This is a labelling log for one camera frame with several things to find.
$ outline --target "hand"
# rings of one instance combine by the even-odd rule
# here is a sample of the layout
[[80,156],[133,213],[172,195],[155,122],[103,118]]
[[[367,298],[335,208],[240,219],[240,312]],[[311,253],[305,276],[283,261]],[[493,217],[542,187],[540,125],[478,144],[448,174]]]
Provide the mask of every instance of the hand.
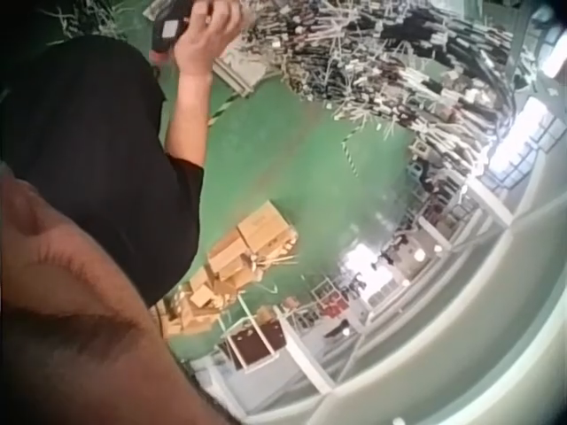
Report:
[[174,47],[180,74],[209,76],[214,60],[237,37],[242,24],[239,0],[197,0],[193,4],[189,27]]

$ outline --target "factory floor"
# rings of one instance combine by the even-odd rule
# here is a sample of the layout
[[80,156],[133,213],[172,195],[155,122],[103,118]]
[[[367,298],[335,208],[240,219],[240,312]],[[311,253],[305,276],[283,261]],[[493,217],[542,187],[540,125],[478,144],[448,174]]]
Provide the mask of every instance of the factory floor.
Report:
[[[148,3],[126,0],[117,16],[118,28],[144,54],[151,26],[142,11]],[[50,19],[56,34],[58,22]],[[165,69],[160,83],[167,97],[163,133],[175,98],[175,71]],[[232,94],[223,81],[215,80],[211,112]],[[408,195],[404,167],[411,134],[397,127],[386,138],[388,127],[384,123],[377,131],[376,123],[370,124],[349,140],[355,175],[341,147],[352,123],[333,120],[321,105],[301,102],[277,78],[239,98],[210,131],[200,249],[185,278],[203,264],[208,248],[267,200],[299,232],[298,264],[275,267],[246,291],[244,299],[253,312],[290,295],[305,297],[309,287],[300,276],[336,265],[355,241],[379,247],[403,214]],[[223,319],[229,325],[243,315],[234,305]],[[180,357],[195,359],[210,352],[220,334],[216,327],[206,334],[176,337],[171,344]]]

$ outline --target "person in background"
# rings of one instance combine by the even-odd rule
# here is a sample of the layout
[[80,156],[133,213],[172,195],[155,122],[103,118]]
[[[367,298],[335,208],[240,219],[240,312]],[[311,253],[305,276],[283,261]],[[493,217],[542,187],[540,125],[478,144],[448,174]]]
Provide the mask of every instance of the person in background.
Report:
[[241,26],[237,0],[193,5],[165,150],[164,97],[124,42],[53,47],[2,102],[2,423],[237,423],[147,306],[195,256],[212,66]]

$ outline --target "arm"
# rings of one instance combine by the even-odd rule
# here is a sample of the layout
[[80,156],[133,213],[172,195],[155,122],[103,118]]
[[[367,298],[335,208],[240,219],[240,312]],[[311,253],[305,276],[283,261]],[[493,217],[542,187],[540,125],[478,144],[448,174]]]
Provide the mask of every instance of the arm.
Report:
[[167,130],[166,152],[197,166],[205,164],[213,62],[240,32],[238,0],[197,0],[189,26],[174,48],[179,67],[177,99]]
[[180,76],[174,112],[167,129],[166,152],[201,167],[205,164],[212,80],[211,75]]

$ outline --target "skin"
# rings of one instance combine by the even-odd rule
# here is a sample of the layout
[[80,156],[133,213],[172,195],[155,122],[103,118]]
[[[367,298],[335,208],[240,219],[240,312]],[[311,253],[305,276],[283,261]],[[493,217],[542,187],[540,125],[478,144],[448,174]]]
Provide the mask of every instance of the skin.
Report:
[[[180,79],[166,143],[172,156],[204,165],[212,64],[241,21],[237,1],[194,4],[174,51]],[[93,239],[6,168],[0,200],[3,368],[43,417],[87,425],[235,423],[189,384],[134,285]],[[98,318],[126,330],[116,342],[87,341],[77,350],[57,338],[21,337],[10,328],[20,310],[70,326]]]
[[189,27],[174,48],[178,95],[166,138],[166,151],[172,157],[205,164],[213,62],[241,31],[243,21],[237,0],[197,1],[193,5]]

